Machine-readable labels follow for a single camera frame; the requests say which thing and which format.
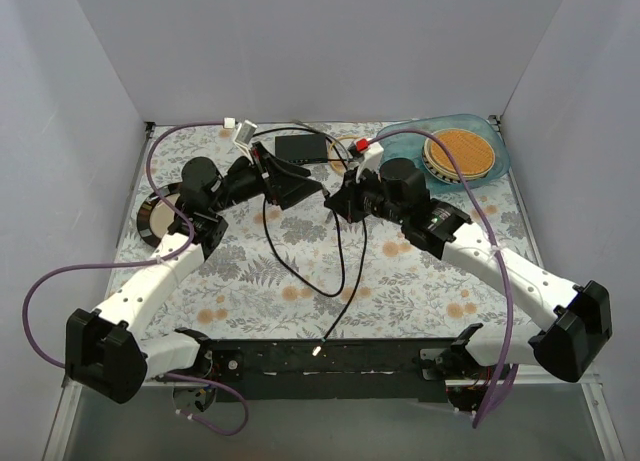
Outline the black network switch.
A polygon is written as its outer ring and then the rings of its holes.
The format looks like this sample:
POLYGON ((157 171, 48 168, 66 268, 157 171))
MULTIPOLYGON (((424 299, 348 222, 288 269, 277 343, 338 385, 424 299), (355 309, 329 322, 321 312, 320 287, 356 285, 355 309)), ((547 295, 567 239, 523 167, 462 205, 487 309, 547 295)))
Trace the black network switch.
POLYGON ((298 165, 328 161, 327 143, 321 134, 284 135, 275 138, 275 156, 298 165))

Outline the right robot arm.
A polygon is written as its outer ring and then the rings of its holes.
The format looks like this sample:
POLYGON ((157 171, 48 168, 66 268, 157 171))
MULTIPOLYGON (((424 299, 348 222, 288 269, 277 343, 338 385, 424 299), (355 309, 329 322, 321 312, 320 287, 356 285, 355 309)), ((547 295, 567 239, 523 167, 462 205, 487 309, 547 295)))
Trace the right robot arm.
POLYGON ((387 161, 379 172, 346 172, 325 205, 348 222, 372 215, 399 225, 412 246, 472 274, 529 316, 531 326, 465 329, 449 348, 453 368, 464 378, 504 363, 537 365, 577 382, 612 335, 604 286, 580 286, 492 243, 468 214, 432 197, 423 173, 407 159, 387 161))

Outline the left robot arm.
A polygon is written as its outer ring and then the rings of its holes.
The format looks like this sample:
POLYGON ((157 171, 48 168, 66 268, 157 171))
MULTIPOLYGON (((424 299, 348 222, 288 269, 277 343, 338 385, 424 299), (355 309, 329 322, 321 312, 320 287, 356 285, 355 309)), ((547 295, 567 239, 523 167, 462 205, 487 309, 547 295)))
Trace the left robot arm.
POLYGON ((228 228, 221 211, 263 195, 282 209, 322 191, 307 169, 253 144, 226 174, 206 157, 181 172, 175 217, 150 264, 137 271, 93 311, 76 310, 66 323, 65 373, 117 403, 130 400, 143 382, 170 372, 205 379, 213 358, 205 335, 188 328, 155 339, 143 335, 174 290, 211 256, 228 228))

